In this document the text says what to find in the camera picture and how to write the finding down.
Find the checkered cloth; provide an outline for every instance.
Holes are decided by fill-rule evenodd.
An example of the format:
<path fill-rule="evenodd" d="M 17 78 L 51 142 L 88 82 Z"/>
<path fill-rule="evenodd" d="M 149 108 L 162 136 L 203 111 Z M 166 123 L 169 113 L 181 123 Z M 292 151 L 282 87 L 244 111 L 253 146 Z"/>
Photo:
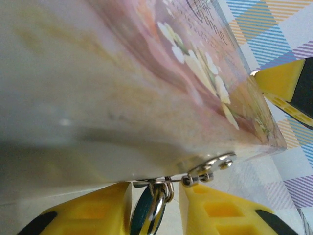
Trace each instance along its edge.
<path fill-rule="evenodd" d="M 252 71 L 313 57 L 313 0 L 218 0 L 218 3 Z M 267 199 L 264 204 L 278 214 L 301 210 L 313 227 L 313 131 L 271 104 L 270 108 L 288 149 L 263 160 L 268 161 L 267 167 L 272 165 L 271 172 L 255 163 L 246 163 L 250 165 L 244 169 L 246 174 L 263 169 L 255 180 L 248 180 L 252 184 L 248 191 L 253 193 L 254 188 L 260 194 L 259 190 L 264 190 Z M 246 179 L 240 183 L 246 185 Z M 243 192 L 235 193 L 246 196 Z"/>

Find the white flower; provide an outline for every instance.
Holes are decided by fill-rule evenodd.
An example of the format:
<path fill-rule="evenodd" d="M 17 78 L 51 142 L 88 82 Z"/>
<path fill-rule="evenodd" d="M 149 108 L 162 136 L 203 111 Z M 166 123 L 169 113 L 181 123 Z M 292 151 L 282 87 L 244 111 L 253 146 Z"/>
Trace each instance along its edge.
<path fill-rule="evenodd" d="M 229 108 L 222 103 L 222 108 L 223 108 L 223 111 L 225 113 L 225 116 L 227 118 L 227 120 L 237 129 L 239 130 L 239 126 L 234 118 L 234 116 L 232 115 L 231 111 L 229 110 Z"/>
<path fill-rule="evenodd" d="M 215 66 L 211 56 L 206 52 L 205 53 L 206 56 L 206 60 L 207 60 L 207 64 L 209 66 L 210 71 L 214 74 L 217 75 L 219 74 L 219 70 L 217 69 L 217 67 Z"/>
<path fill-rule="evenodd" d="M 205 70 L 201 66 L 200 61 L 197 59 L 195 53 L 192 50 L 188 51 L 189 56 L 185 55 L 185 62 L 191 69 L 191 71 L 197 76 L 197 78 L 210 90 L 210 92 L 216 95 L 216 90 L 214 89 L 211 81 L 208 78 Z"/>
<path fill-rule="evenodd" d="M 166 37 L 166 39 L 168 41 L 170 41 L 170 43 L 172 45 L 175 46 L 175 42 L 174 42 L 174 38 L 172 36 L 172 32 L 169 31 L 169 28 L 172 29 L 167 23 L 166 25 L 168 25 L 169 27 L 167 27 L 165 24 L 162 24 L 160 21 L 157 22 L 158 28 L 160 29 L 160 31 L 162 32 L 162 34 Z"/>
<path fill-rule="evenodd" d="M 170 14 L 173 18 L 175 18 L 175 16 L 173 15 L 172 11 L 169 8 L 166 8 L 166 9 L 167 9 L 168 14 Z"/>
<path fill-rule="evenodd" d="M 216 85 L 217 94 L 219 94 L 221 102 L 225 104 L 230 104 L 228 91 L 225 87 L 223 80 L 218 75 L 215 77 L 215 85 Z"/>
<path fill-rule="evenodd" d="M 179 62 L 181 62 L 182 64 L 185 63 L 184 53 L 178 46 L 172 46 L 172 52 Z"/>

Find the plaid fabric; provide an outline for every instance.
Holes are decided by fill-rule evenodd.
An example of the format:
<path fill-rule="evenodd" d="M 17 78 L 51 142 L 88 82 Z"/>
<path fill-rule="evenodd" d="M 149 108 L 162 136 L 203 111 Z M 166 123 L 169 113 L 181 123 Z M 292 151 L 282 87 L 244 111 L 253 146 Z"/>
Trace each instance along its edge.
<path fill-rule="evenodd" d="M 252 71 L 313 57 L 313 0 L 218 2 Z M 313 227 L 313 131 L 269 105 L 288 149 L 270 160 L 260 160 L 259 165 L 276 168 L 271 165 L 271 172 L 263 169 L 263 174 L 268 172 L 271 177 L 261 173 L 253 187 L 257 187 L 256 193 L 264 190 L 264 203 L 278 215 L 288 220 L 287 214 L 296 207 Z M 245 170 L 246 174 L 260 172 L 257 166 Z"/>

